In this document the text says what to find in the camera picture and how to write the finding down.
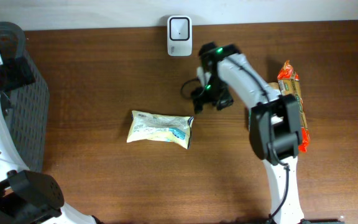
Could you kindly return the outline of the white snack bag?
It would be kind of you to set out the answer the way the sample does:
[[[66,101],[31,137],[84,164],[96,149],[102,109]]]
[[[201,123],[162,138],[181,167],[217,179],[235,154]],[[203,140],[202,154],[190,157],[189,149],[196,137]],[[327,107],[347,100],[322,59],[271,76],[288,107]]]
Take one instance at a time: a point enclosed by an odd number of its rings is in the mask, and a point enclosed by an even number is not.
[[[174,142],[190,148],[193,116],[170,116],[132,110],[132,124],[127,142],[140,140]]]

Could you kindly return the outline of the orange spaghetti packet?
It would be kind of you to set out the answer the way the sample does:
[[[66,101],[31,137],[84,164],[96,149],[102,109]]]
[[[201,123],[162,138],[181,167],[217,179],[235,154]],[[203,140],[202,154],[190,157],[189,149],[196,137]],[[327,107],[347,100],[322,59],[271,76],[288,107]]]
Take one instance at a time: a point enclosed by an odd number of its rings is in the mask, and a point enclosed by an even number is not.
[[[299,74],[294,70],[293,66],[290,64],[290,61],[287,60],[283,67],[280,69],[277,81],[271,82],[269,85],[274,89],[279,91],[282,95],[293,95],[298,102],[298,111],[300,114],[300,123],[301,123],[301,133],[303,140],[299,145],[299,151],[307,152],[308,146],[310,145],[310,132],[308,129],[305,110],[303,107],[303,99],[301,95],[300,88],[300,78]]]

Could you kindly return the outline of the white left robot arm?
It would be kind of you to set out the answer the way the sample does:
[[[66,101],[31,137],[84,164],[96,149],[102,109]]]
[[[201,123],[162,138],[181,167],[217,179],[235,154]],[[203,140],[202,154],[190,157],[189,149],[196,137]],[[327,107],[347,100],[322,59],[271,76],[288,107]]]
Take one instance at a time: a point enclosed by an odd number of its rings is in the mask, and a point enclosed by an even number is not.
[[[41,172],[49,92],[24,31],[0,22],[0,223],[97,223]]]

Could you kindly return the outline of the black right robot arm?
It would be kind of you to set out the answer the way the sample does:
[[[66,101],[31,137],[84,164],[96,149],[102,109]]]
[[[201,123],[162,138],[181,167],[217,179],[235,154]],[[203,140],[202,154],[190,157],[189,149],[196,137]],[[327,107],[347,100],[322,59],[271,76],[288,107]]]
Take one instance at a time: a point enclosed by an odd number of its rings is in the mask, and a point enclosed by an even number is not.
[[[303,223],[296,167],[303,140],[298,102],[274,90],[234,45],[204,44],[198,56],[200,87],[191,92],[194,111],[205,104],[223,110],[234,102],[230,90],[248,109],[249,142],[268,176],[272,206],[267,223]]]

